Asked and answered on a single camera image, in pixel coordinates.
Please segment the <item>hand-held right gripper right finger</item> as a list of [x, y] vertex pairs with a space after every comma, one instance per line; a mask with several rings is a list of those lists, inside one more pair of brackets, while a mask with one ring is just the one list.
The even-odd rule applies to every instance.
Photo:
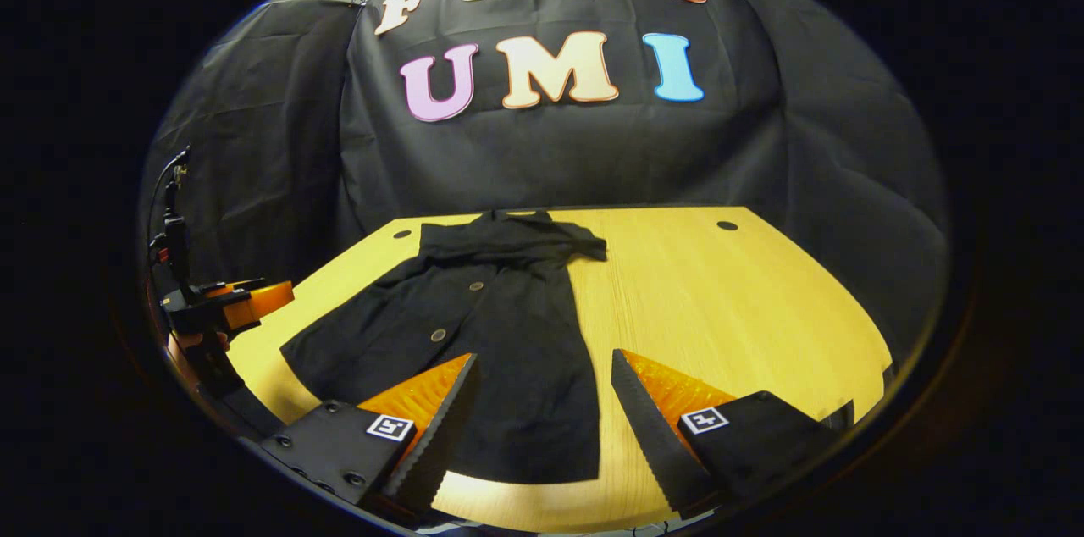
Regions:
[[767, 389], [733, 396], [628, 349], [612, 351], [611, 386], [681, 517], [748, 506], [839, 440], [839, 430]]

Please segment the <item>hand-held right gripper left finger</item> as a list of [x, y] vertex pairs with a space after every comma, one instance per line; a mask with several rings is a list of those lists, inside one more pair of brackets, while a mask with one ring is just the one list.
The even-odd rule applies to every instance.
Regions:
[[365, 402], [320, 402], [258, 449], [341, 506], [422, 521], [444, 483], [479, 381], [477, 353], [464, 353]]

